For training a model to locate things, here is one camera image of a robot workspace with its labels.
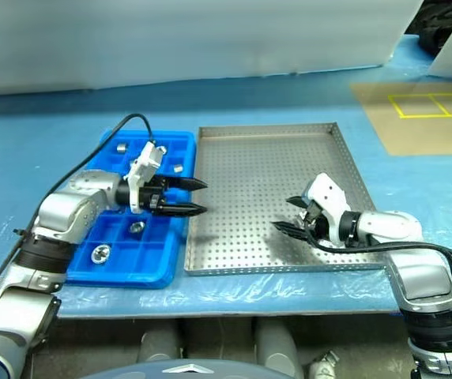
blue plastic bin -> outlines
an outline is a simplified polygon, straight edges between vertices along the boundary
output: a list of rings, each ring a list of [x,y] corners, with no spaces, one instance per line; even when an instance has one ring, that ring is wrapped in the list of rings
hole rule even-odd
[[[154,137],[158,146],[163,145],[168,150],[157,174],[193,176],[194,135],[157,132]],[[130,161],[139,156],[147,140],[145,131],[121,130],[87,168],[125,175],[130,169]],[[117,152],[117,145],[121,143],[127,144],[123,154]],[[174,172],[176,164],[183,166],[183,171],[178,174]],[[169,189],[166,195],[168,203],[190,200],[190,193],[180,189]],[[137,221],[143,221],[145,229],[140,234],[132,234],[130,225]],[[186,243],[183,235],[186,223],[184,218],[152,216],[149,212],[134,215],[129,207],[119,212],[105,211],[78,246],[68,268],[68,282],[109,287],[165,287],[173,280],[180,246]],[[91,252],[102,244],[111,247],[110,257],[105,263],[96,265],[91,261]]]

table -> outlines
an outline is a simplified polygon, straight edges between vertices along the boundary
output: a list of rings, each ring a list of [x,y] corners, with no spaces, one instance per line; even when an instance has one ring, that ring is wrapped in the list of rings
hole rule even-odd
[[[337,122],[377,209],[416,216],[429,242],[452,246],[452,156],[389,156],[349,89],[353,82],[435,81],[405,36],[385,66],[298,76],[180,81],[100,91],[0,96],[0,262],[42,194],[124,115],[154,129]],[[136,122],[130,128],[140,127]],[[183,252],[163,290],[66,285],[61,317],[390,312],[383,271],[193,277]]]

black cable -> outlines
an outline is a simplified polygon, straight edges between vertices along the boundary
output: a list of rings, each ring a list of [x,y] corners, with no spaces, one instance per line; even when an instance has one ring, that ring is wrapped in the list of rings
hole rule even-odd
[[[15,245],[10,250],[9,254],[6,256],[6,258],[3,260],[2,264],[0,265],[0,275],[5,271],[6,266],[14,259],[15,255],[19,251],[19,248],[22,246],[22,242],[25,239],[25,236],[31,234],[31,229],[33,227],[33,224],[35,223],[36,217],[38,216],[38,211],[40,210],[40,206],[42,205],[43,201],[49,196],[51,193],[55,192],[66,180],[70,178],[73,174],[75,174],[78,170],[80,170],[87,162],[89,162],[94,156],[100,152],[102,148],[105,147],[105,145],[110,142],[110,140],[117,134],[118,131],[121,130],[121,128],[128,123],[129,120],[132,118],[141,118],[141,120],[145,124],[145,128],[147,128],[147,131],[149,132],[149,140],[154,143],[154,135],[153,131],[150,127],[149,120],[140,113],[133,113],[128,114],[125,118],[121,120],[119,124],[115,126],[115,128],[110,132],[107,138],[105,138],[98,146],[92,150],[92,152],[86,156],[78,165],[76,165],[74,168],[72,168],[70,171],[68,171],[63,177],[61,177],[48,191],[43,195],[42,200],[40,200],[38,206],[36,207],[36,210],[34,211],[31,220],[28,223],[28,226],[24,229],[24,232],[22,233],[22,236],[15,242]]]
[[[327,253],[357,254],[357,253],[382,253],[391,250],[410,250],[410,249],[435,250],[441,253],[447,259],[452,278],[452,249],[449,249],[445,246],[435,245],[433,243],[427,242],[383,242],[375,246],[356,247],[356,248],[348,247],[344,249],[337,249],[319,244],[319,242],[315,239],[314,235],[311,233],[308,223],[306,223],[305,230],[307,231],[308,243],[311,244],[313,247],[325,251]]]

